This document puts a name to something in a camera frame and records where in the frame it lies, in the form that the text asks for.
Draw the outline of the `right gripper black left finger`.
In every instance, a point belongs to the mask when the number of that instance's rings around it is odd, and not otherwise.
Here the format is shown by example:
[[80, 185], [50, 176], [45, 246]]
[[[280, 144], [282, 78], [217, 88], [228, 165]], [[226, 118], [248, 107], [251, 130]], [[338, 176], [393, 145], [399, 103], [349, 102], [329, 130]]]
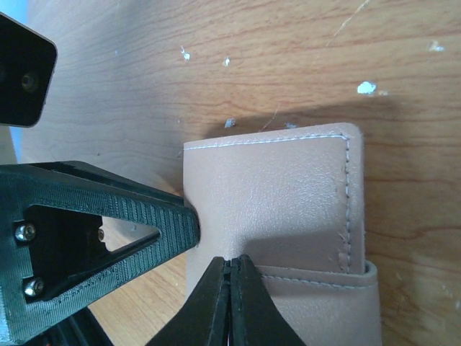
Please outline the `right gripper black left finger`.
[[148, 345], [227, 345], [231, 262], [215, 257], [179, 312]]

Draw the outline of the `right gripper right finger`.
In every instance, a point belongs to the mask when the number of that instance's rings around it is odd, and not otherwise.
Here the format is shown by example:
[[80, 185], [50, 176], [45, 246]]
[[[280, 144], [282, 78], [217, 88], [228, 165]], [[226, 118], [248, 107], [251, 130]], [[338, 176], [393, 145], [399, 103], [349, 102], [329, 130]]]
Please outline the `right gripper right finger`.
[[230, 261], [230, 345], [304, 345], [247, 255]]

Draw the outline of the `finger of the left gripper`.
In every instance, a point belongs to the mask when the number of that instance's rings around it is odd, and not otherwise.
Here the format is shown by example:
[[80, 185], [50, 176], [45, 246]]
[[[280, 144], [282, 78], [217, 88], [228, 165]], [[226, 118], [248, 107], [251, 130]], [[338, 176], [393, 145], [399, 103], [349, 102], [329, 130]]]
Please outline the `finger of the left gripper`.
[[182, 198], [82, 161], [1, 167], [1, 342], [22, 344], [195, 247]]

